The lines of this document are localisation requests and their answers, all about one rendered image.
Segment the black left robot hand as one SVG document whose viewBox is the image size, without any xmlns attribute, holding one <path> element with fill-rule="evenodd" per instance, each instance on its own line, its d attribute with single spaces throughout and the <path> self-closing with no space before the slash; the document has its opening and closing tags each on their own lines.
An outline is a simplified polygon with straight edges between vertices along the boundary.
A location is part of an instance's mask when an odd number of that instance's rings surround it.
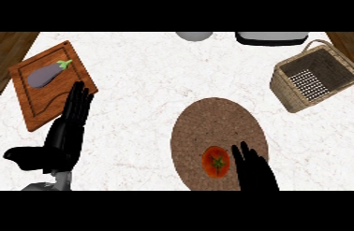
<svg viewBox="0 0 354 231">
<path fill-rule="evenodd" d="M 72 170 L 79 158 L 84 125 L 93 94 L 84 82 L 72 84 L 60 117 L 53 121 L 41 147 L 13 147 L 2 157 L 13 161 L 23 171 L 41 169 L 42 173 Z"/>
</svg>

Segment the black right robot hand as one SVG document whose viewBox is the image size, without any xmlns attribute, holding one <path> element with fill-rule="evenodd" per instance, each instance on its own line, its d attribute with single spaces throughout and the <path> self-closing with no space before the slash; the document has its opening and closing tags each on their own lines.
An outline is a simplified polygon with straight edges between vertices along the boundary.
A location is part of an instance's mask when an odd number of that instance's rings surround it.
<svg viewBox="0 0 354 231">
<path fill-rule="evenodd" d="M 276 192 L 279 187 L 270 167 L 262 156 L 248 148 L 245 142 L 231 146 L 239 190 L 242 192 Z"/>
</svg>

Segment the red tomato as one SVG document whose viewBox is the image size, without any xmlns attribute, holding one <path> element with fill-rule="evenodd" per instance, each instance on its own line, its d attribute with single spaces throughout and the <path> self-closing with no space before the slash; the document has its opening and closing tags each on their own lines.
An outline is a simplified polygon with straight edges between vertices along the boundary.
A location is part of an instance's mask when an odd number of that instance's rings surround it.
<svg viewBox="0 0 354 231">
<path fill-rule="evenodd" d="M 229 169 L 229 155 L 219 146 L 210 146 L 201 155 L 201 167 L 207 176 L 219 179 Z"/>
</svg>

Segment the brown round woven placemat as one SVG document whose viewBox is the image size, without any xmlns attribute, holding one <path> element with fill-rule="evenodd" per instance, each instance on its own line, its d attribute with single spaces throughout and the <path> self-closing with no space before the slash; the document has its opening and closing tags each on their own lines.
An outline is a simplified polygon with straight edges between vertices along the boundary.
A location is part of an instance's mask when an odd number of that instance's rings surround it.
<svg viewBox="0 0 354 231">
<path fill-rule="evenodd" d="M 170 147 L 176 173 L 191 190 L 236 191 L 239 189 L 231 146 L 245 142 L 268 159 L 268 145 L 257 120 L 235 102 L 223 98 L 198 100 L 180 113 L 173 127 Z M 201 167 L 201 155 L 219 146 L 229 155 L 225 176 L 213 179 Z"/>
</svg>

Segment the tan wicker basket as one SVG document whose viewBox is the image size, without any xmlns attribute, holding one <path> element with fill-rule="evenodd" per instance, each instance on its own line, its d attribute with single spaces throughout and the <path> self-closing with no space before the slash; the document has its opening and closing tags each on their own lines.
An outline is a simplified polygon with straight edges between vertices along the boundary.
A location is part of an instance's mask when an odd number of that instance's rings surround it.
<svg viewBox="0 0 354 231">
<path fill-rule="evenodd" d="M 296 113 L 354 85 L 354 63 L 324 40 L 273 67 L 269 89 L 285 110 Z"/>
</svg>

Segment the brown wooden cutting board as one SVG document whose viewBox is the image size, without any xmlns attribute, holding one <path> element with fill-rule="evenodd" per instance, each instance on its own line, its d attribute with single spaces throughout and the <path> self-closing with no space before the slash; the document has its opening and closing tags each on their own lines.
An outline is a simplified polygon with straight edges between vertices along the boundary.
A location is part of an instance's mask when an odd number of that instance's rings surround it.
<svg viewBox="0 0 354 231">
<path fill-rule="evenodd" d="M 48 84 L 42 88 L 32 88 L 28 84 L 31 73 L 57 61 L 68 60 L 72 62 Z M 68 93 L 76 81 L 84 82 L 84 87 L 88 89 L 90 94 L 97 92 L 91 77 L 69 41 L 63 41 L 13 65 L 8 68 L 8 72 L 29 132 L 35 131 L 60 115 Z"/>
</svg>

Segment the purple eggplant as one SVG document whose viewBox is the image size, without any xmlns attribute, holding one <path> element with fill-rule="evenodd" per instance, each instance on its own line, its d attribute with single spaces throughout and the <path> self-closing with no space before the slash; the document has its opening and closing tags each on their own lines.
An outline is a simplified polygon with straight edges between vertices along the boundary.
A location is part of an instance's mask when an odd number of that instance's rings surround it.
<svg viewBox="0 0 354 231">
<path fill-rule="evenodd" d="M 29 86 L 32 88 L 42 88 L 51 82 L 59 73 L 68 68 L 71 62 L 71 60 L 59 60 L 51 65 L 36 69 L 28 76 Z"/>
</svg>

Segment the grey round object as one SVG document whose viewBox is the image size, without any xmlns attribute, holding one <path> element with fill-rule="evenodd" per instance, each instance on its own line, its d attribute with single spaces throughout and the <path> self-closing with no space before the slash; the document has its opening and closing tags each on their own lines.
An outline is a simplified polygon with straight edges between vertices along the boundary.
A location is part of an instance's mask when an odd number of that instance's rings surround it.
<svg viewBox="0 0 354 231">
<path fill-rule="evenodd" d="M 176 32 L 177 36 L 192 42 L 202 41 L 213 34 L 211 32 Z"/>
</svg>

